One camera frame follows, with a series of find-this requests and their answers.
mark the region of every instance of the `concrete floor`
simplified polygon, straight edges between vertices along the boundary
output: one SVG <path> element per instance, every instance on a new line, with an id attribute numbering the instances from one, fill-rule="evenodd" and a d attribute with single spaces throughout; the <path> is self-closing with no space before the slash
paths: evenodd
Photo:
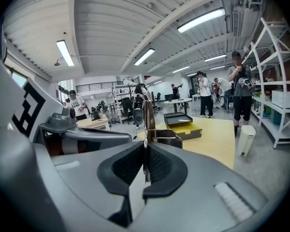
<path id="1" fill-rule="evenodd" d="M 156 124 L 164 123 L 164 113 L 174 112 L 173 106 L 165 105 L 163 102 L 159 102 L 158 106 L 163 107 L 163 110 L 155 116 Z M 196 107 L 194 111 L 191 102 L 189 102 L 189 106 L 187 114 L 199 116 L 200 107 Z M 232 108 L 227 113 L 226 110 L 220 108 L 218 103 L 214 105 L 213 112 L 213 118 L 217 119 L 232 120 L 234 116 Z M 290 145 L 278 145 L 276 149 L 273 149 L 273 141 L 266 129 L 258 127 L 258 120 L 253 114 L 250 118 L 249 124 L 256 129 L 257 133 L 246 157 L 240 156 L 235 147 L 234 171 L 258 187 L 268 199 L 271 199 L 284 190 L 290 182 Z M 132 138 L 136 135 L 132 120 L 130 120 L 129 125 L 126 121 L 124 124 L 113 124 L 111 130 L 129 133 Z M 140 126 L 139 131 L 141 130 L 144 130 L 143 126 Z M 238 143 L 240 133 L 239 129 L 235 138 L 235 146 Z"/>

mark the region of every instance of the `ceiling light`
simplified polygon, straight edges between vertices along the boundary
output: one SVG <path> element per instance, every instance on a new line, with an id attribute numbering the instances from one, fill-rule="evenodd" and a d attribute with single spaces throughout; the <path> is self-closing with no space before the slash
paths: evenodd
<path id="1" fill-rule="evenodd" d="M 186 22 L 185 24 L 179 26 L 177 28 L 177 30 L 179 32 L 183 33 L 186 30 L 195 27 L 196 25 L 202 24 L 202 23 L 204 23 L 206 21 L 215 19 L 215 18 L 223 16 L 225 14 L 226 14 L 225 10 L 220 8 L 220 9 L 208 12 L 208 13 L 206 13 L 204 15 L 201 15 L 201 16 L 195 18 L 195 19 L 192 19 L 192 20 Z"/>
<path id="2" fill-rule="evenodd" d="M 204 61 L 207 62 L 207 61 L 215 60 L 217 58 L 224 58 L 226 55 L 227 54 L 222 54 L 222 55 L 219 55 L 219 56 L 216 56 L 216 57 L 212 57 L 212 58 L 205 59 Z"/>
<path id="3" fill-rule="evenodd" d="M 73 63 L 72 58 L 69 54 L 65 40 L 57 41 L 57 46 L 58 46 L 64 60 L 66 60 L 67 64 L 69 66 L 74 66 L 74 63 Z"/>
<path id="4" fill-rule="evenodd" d="M 173 71 L 173 73 L 176 73 L 176 72 L 182 71 L 183 69 L 187 69 L 187 68 L 190 68 L 190 66 L 186 66 L 186 67 L 183 67 L 183 68 L 178 69 L 178 70 L 176 70 L 176 71 Z"/>
<path id="5" fill-rule="evenodd" d="M 139 58 L 139 60 L 137 60 L 135 62 L 134 65 L 140 65 L 146 58 L 148 58 L 150 55 L 152 55 L 155 52 L 155 50 L 153 48 L 150 48 L 143 56 L 141 56 Z"/>
<path id="6" fill-rule="evenodd" d="M 220 69 L 220 68 L 223 68 L 223 67 L 224 67 L 224 66 L 219 66 L 219 67 L 216 67 L 216 68 L 211 68 L 210 71 L 211 71 L 211 70 L 215 70 L 215 69 Z"/>

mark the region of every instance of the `desk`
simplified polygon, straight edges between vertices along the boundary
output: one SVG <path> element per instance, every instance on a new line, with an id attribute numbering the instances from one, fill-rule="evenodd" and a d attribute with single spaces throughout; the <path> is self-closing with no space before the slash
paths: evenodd
<path id="1" fill-rule="evenodd" d="M 77 121 L 78 127 L 84 128 L 96 128 L 102 130 L 110 130 L 110 126 L 108 125 L 108 118 L 103 117 L 94 121 L 91 121 L 91 118 L 86 118 Z"/>
<path id="2" fill-rule="evenodd" d="M 202 137 L 183 140 L 183 149 L 202 154 L 233 169 L 235 158 L 235 137 L 232 120 L 192 117 L 193 123 L 202 128 Z M 165 123 L 156 129 L 166 129 Z M 144 132 L 137 134 L 144 140 Z"/>
<path id="3" fill-rule="evenodd" d="M 193 108 L 193 110 L 195 110 L 195 106 L 194 106 L 194 97 L 197 98 L 197 104 L 198 104 L 198 100 L 199 100 L 199 97 L 201 97 L 201 95 L 196 94 L 196 95 L 193 95 L 193 96 L 192 96 L 192 108 Z"/>
<path id="4" fill-rule="evenodd" d="M 177 103 L 184 103 L 185 114 L 187 114 L 187 102 L 191 101 L 192 98 L 185 98 L 185 99 L 175 99 L 172 101 L 165 101 L 164 104 L 174 104 L 174 112 L 177 113 Z"/>

